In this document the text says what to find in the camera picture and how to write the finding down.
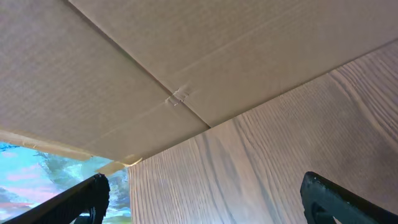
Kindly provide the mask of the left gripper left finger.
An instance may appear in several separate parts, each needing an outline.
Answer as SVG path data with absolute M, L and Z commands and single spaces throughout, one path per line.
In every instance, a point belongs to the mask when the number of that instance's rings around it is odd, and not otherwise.
M 104 174 L 95 174 L 4 224 L 102 224 L 110 187 Z

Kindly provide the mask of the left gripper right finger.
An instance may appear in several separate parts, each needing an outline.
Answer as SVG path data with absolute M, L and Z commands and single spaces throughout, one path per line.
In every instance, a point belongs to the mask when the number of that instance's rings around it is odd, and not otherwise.
M 308 171 L 300 195 L 308 223 L 397 223 L 397 215 Z

